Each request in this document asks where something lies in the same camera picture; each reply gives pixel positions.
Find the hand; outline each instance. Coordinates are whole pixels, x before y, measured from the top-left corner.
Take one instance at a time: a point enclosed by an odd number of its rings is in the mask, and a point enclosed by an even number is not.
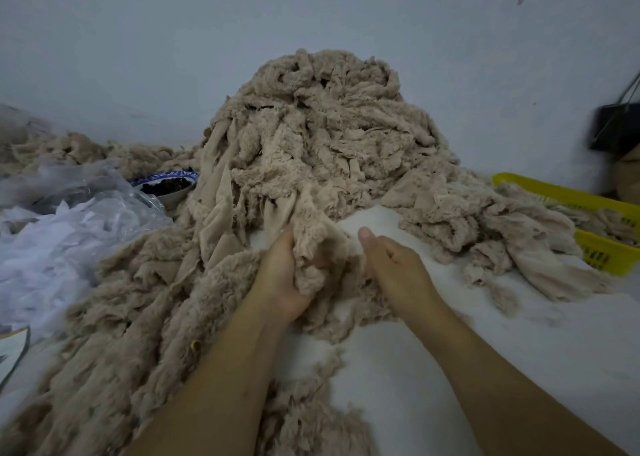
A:
[[[358,239],[367,257],[369,274],[405,322],[425,316],[428,321],[451,313],[414,250],[388,237],[376,236],[366,227],[358,230]]]
[[[270,315],[286,324],[298,318],[312,300],[310,296],[302,296],[293,285],[296,267],[293,245],[293,229],[288,225],[262,258],[250,292],[252,298],[267,304]]]

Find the white wall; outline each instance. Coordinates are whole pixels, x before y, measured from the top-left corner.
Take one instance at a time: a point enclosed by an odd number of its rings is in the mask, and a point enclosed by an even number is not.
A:
[[[597,189],[595,107],[640,68],[640,0],[0,0],[0,102],[98,139],[189,144],[267,59],[400,74],[466,166]]]

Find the dark food in bowl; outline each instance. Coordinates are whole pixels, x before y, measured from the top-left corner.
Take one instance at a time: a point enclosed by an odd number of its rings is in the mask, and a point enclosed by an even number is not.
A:
[[[147,195],[168,195],[169,193],[179,192],[191,186],[191,182],[186,178],[166,178],[157,184],[142,185],[142,192]]]

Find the person's right hand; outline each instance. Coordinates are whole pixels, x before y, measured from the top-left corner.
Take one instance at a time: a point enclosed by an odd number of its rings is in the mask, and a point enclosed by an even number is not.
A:
[[[366,227],[358,230],[358,239],[367,257],[369,274],[407,324],[418,322],[418,318],[420,322],[430,322],[452,314],[414,250],[388,237],[376,236]]]

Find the yellow plastic basket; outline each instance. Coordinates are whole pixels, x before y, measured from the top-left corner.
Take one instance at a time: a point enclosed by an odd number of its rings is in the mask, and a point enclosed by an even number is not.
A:
[[[640,238],[640,207],[637,205],[598,197],[558,185],[546,184],[513,173],[493,175],[493,184],[498,185],[500,182],[513,182],[520,185],[525,190],[537,195],[548,207],[565,205],[571,209],[581,210],[616,210],[622,214],[626,223],[635,227],[636,236]],[[631,247],[584,230],[576,230],[575,241],[582,248],[584,261],[588,265],[611,274],[627,274],[640,259],[640,248]]]

